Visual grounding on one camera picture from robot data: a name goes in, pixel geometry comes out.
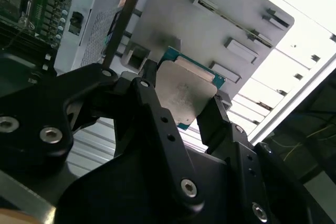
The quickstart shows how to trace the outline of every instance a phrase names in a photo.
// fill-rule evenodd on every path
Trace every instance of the ventilation grille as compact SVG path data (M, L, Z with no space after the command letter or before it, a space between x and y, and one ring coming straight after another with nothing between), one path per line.
M96 63L104 47L104 39L112 24L115 8L112 10L106 10L97 15L96 21L91 32L91 36L86 47L84 57L81 62L81 67Z

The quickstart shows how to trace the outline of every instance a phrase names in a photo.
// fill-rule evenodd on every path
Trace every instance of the sticker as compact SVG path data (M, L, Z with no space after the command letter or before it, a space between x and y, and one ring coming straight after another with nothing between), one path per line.
M124 5L125 5L125 2L126 2L126 0L120 0L120 1L119 1L119 5L118 5L118 8L124 6Z

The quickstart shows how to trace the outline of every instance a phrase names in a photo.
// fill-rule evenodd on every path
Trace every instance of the wire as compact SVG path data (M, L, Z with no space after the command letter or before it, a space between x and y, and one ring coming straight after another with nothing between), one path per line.
M322 131L328 129L328 128L330 128L331 126L333 126L333 125L331 124L331 125L328 125L328 126L322 128L322 129L318 130L318 131L315 131L315 132L311 133L310 135L306 136L306 138L309 138L309 137L311 137L311 136L314 136L315 134L320 133L320 132L322 132Z
M274 139L273 139L273 137L271 137L271 140L274 142L274 143L276 143L277 145L279 145L279 146L281 146L281 147L283 147L283 148L294 148L296 145L283 145L283 144L280 144L279 142L277 142L277 141L275 141Z
M290 150L290 152L286 155L286 157L283 159L283 161L286 161L286 159L289 157L289 155L299 146L301 146L302 144L298 143L296 146L294 146L293 149Z
M26 27L23 27L11 40L10 42L8 43L7 46L3 47L2 50L5 50L7 49L8 47L10 47L14 41L17 39L17 37L19 37L19 35L26 29Z
M314 136L314 135L317 134L317 133L320 133L320 132L322 132L322 131L324 131L324 130L330 128L331 126L333 126L333 125L328 125L327 127L324 127L324 128L322 128L322 129L320 129L320 130L318 130L318 131L315 131L315 132L309 134L308 136L306 136L306 139L307 139L307 138L310 138L311 136ZM328 137L325 137L325 138L318 139L317 141L324 141L324 140L330 139L330 138L332 138L332 137L334 137L334 136L336 136L336 134L331 135L331 136L328 136ZM300 147L300 146L302 146L301 143L298 143L297 145L295 145L295 146L293 147L293 149L291 149L290 152L286 155L286 157L283 159L283 161L286 161L286 159L289 157L289 155L290 155L294 150L296 150L296 148L298 148L298 147Z

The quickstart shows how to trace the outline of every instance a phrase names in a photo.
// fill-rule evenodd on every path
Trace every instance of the screw hole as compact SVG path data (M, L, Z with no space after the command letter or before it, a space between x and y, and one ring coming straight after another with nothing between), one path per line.
M248 169L248 171L250 172L250 174L254 177L256 177L256 172L254 170L252 170L251 168Z
M185 189L187 189L188 191L193 191L193 186L190 184L185 184Z
M4 129L9 129L10 127L12 127L12 123L11 122L8 122L8 121L4 121L4 122L1 122L0 123L0 126Z
M171 134L169 134L169 135L167 136L167 138L168 138L169 141L172 141L172 142L175 141L175 137L174 137L173 135L171 135Z
M168 119L165 118L165 117L161 117L161 121L164 122L164 123L167 123L167 122L168 122Z
M48 131L46 132L47 137L55 138L57 136L57 133L55 131Z

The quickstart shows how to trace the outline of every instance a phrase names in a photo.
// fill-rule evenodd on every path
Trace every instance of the silver screw head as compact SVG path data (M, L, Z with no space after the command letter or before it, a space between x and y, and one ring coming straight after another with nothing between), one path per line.
M241 132L241 133L244 132L243 128L240 127L239 125L236 125L236 130L239 131L239 132Z
M102 73L103 73L103 75L108 76L108 77L112 76L112 74L109 71L106 71L106 70L103 70Z
M143 86L145 86L145 87L148 87L148 86L149 86L148 83L145 82L145 81L140 81L140 84L143 85Z
M190 197L190 198L194 198L197 195L197 187L194 184L194 182L192 182L190 179L183 179L181 181L181 188L182 191L186 194L186 196Z
M46 127L40 131L40 138L48 144L56 144L63 137L62 131L54 127Z
M0 116L0 132L10 133L19 128L19 121L11 116Z
M267 222L267 215L266 212L262 209L262 207L258 204L253 202L252 203L252 211L254 215L263 223Z

